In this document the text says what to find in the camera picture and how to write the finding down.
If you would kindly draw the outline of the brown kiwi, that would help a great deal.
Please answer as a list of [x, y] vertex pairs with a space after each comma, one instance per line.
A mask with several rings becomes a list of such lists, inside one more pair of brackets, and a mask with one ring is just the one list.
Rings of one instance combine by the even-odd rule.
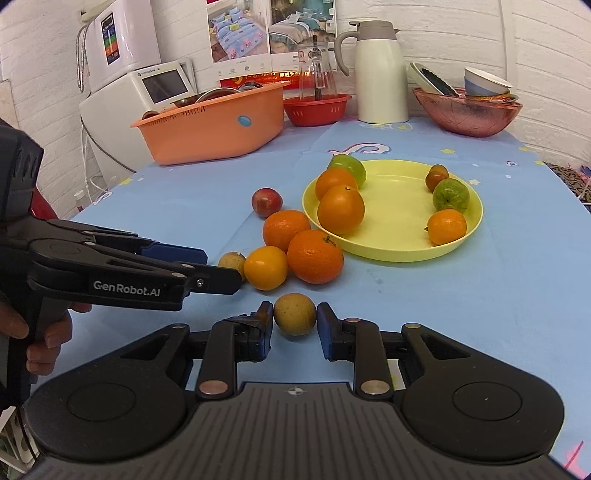
[[290, 293], [276, 300], [273, 318], [284, 334], [304, 336], [314, 329], [317, 311], [310, 298], [301, 293]]
[[235, 269], [245, 280], [245, 256], [239, 252], [227, 252], [219, 258], [217, 265], [222, 268]]

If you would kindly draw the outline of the brown kiwi front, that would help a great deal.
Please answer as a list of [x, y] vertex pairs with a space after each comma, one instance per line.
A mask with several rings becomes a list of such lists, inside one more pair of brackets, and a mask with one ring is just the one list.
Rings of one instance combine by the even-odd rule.
[[301, 293], [290, 293], [276, 300], [273, 318], [284, 334], [304, 336], [314, 329], [317, 311], [310, 298]]

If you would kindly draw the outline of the large orange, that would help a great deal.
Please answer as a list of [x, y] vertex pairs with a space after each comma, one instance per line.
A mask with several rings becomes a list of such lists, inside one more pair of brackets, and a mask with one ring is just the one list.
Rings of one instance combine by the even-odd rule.
[[301, 281], [324, 285], [341, 275], [344, 254], [325, 232], [305, 230], [297, 233], [290, 241], [287, 265]]

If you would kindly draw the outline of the red plastic jug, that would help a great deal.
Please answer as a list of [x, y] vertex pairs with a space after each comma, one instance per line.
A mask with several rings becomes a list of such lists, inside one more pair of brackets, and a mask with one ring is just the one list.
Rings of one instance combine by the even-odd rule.
[[58, 219], [55, 211], [47, 200], [41, 195], [37, 188], [34, 189], [31, 201], [31, 213], [39, 219], [52, 220]]

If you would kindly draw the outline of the yellow orange on table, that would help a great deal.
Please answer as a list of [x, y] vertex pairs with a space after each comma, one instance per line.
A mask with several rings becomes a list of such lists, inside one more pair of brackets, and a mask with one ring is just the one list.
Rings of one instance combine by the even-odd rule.
[[246, 257], [245, 278], [252, 287], [270, 291], [280, 287], [287, 279], [287, 254], [274, 246], [263, 246]]

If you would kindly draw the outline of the red apple on table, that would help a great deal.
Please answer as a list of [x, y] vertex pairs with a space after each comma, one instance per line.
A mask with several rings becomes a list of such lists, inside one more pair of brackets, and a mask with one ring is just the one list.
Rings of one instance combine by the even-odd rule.
[[266, 219], [283, 207], [283, 198], [271, 188], [260, 188], [252, 194], [252, 210], [259, 218]]

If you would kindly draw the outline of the white appliance with screen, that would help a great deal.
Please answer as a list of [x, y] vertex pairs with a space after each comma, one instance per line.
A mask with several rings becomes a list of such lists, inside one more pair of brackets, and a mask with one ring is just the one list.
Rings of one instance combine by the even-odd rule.
[[192, 61], [180, 58], [126, 73], [81, 102], [85, 133], [109, 189], [153, 162], [134, 123], [195, 94]]

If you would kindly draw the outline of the yellow plastic plate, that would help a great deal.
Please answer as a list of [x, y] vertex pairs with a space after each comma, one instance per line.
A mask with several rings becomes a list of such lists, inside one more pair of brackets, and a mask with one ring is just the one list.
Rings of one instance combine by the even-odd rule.
[[374, 159], [365, 168], [363, 222], [345, 237], [332, 236], [342, 250], [370, 260], [412, 263], [447, 255], [466, 241], [436, 246], [429, 240], [425, 228], [435, 207], [425, 185], [428, 164]]

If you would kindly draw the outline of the small orange right on plate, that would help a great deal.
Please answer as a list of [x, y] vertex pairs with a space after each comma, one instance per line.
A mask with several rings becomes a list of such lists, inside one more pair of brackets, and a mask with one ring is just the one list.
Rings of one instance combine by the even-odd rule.
[[455, 209], [444, 209], [437, 211], [429, 218], [425, 230], [434, 245], [445, 245], [467, 234], [467, 221], [461, 212]]

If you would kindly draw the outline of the orange rear on plate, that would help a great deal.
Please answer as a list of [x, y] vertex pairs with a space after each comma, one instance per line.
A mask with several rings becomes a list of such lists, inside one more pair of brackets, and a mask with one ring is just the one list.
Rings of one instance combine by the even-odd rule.
[[315, 197], [321, 201], [332, 187], [339, 185], [358, 189], [356, 178], [349, 170], [339, 167], [326, 169], [315, 181]]

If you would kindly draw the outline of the orange plastic basin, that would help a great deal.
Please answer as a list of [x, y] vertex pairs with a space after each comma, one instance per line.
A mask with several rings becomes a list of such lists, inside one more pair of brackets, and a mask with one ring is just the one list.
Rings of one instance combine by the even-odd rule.
[[139, 120], [153, 160], [177, 165], [243, 156], [283, 131], [284, 81], [173, 108]]

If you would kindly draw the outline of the green apple right on plate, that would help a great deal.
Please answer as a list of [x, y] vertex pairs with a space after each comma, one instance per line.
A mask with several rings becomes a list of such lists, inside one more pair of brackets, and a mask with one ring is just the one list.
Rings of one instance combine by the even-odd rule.
[[464, 213], [468, 209], [469, 202], [468, 188], [457, 179], [444, 179], [433, 191], [433, 205], [437, 211], [454, 209]]

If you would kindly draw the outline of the green apple left on plate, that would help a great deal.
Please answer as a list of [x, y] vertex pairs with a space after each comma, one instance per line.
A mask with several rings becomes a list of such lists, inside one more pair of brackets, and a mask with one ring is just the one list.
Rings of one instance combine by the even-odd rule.
[[356, 185], [363, 187], [367, 180], [367, 171], [363, 166], [363, 163], [351, 155], [337, 154], [333, 155], [331, 161], [329, 161], [328, 168], [341, 168], [349, 171], [350, 174], [356, 179]]

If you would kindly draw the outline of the small dark red fruit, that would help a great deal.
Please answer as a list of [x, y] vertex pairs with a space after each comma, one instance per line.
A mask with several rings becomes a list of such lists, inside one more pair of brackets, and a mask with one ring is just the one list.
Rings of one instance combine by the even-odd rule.
[[433, 192], [436, 186], [443, 180], [449, 178], [448, 169], [441, 164], [436, 164], [431, 167], [426, 178], [425, 183], [430, 192]]

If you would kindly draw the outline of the red plastic basket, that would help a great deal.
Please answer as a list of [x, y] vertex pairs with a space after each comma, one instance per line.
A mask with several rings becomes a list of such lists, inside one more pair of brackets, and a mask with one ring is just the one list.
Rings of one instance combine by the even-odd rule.
[[328, 95], [322, 100], [315, 100], [314, 97], [294, 97], [283, 101], [283, 109], [294, 126], [331, 125], [345, 116], [349, 99], [349, 94]]

